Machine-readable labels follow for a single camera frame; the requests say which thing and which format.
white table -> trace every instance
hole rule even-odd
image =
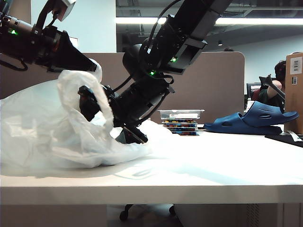
[[[2,166],[1,204],[300,203],[302,166],[301,147],[201,131],[180,136],[169,151],[116,166],[43,172]]]

blue sandal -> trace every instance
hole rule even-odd
[[[242,120],[254,127],[284,124],[299,117],[296,111],[281,113],[277,106],[266,105],[255,101]]]
[[[239,112],[217,118],[214,123],[205,123],[204,128],[213,132],[253,135],[279,135],[282,132],[281,128],[277,126],[253,127],[247,125]]]
[[[214,123],[205,123],[204,128],[221,133],[278,135],[281,128],[271,125],[283,124],[298,116],[296,111],[281,113],[279,107],[255,101],[244,116],[237,112],[217,118]]]

black robotic arm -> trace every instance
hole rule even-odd
[[[147,141],[147,137],[137,127],[160,106],[169,93],[174,92],[171,87],[174,80],[165,73],[184,72],[205,47],[207,43],[204,38],[231,2],[184,0],[175,16],[168,15],[155,38],[152,38],[152,32],[143,44],[128,48],[123,65],[130,76],[114,90],[103,86],[113,110],[114,126],[123,128],[118,141]],[[24,68],[3,61],[0,61],[1,65],[14,70],[26,70],[26,63],[35,63],[54,72],[96,69],[90,59],[72,46],[67,32],[60,32],[52,25],[57,18],[63,20],[69,14],[75,0],[48,0],[34,26],[9,16],[11,3],[12,0],[0,0],[0,52],[19,59]],[[43,28],[46,15],[51,11],[53,21]],[[131,79],[134,80],[133,84],[119,95],[116,91]],[[100,111],[97,100],[88,87],[80,87],[78,93],[81,112],[90,121]]]

chair wheel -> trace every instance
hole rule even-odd
[[[121,220],[121,221],[126,221],[127,218],[128,218],[128,211],[123,210],[123,211],[120,213],[120,220]]]
[[[169,208],[169,212],[170,212],[171,215],[176,215],[176,213],[175,213],[175,206],[174,206],[174,205],[172,205],[172,206]]]

office cubicle partition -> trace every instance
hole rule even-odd
[[[122,64],[123,53],[87,53],[102,66],[103,85],[112,88],[120,85],[129,74]],[[0,59],[18,61],[0,55]],[[56,79],[58,73],[48,73],[45,68],[30,65],[28,71],[19,72],[0,67],[0,98],[17,91]],[[199,123],[212,122],[244,110],[244,56],[240,52],[203,52],[183,75],[173,75],[174,94],[169,94],[159,109],[204,109]],[[156,111],[151,119],[160,123]]]

